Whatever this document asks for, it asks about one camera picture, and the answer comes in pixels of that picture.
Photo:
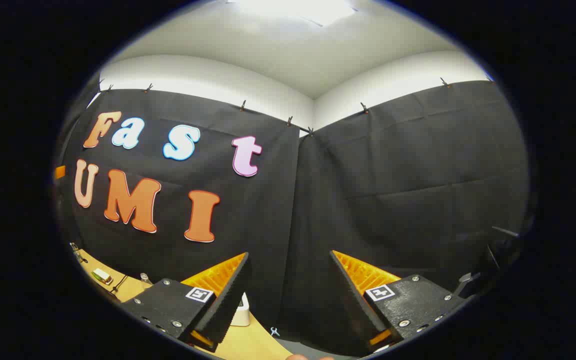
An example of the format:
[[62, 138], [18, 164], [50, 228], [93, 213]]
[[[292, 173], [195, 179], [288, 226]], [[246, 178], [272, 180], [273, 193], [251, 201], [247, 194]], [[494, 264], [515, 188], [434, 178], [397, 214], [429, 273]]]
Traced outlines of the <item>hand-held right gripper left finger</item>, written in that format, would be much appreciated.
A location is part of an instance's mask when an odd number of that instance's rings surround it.
[[179, 342], [217, 350], [252, 278], [249, 253], [183, 281], [163, 278], [122, 302], [122, 310]]

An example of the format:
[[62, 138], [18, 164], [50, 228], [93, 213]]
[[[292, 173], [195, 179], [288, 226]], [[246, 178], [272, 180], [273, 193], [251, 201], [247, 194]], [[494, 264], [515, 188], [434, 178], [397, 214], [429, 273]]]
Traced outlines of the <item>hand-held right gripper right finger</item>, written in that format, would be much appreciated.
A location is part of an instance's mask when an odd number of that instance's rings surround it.
[[470, 296], [474, 274], [448, 289], [419, 271], [397, 275], [342, 251], [332, 250], [333, 281], [359, 351], [420, 337], [446, 321]]

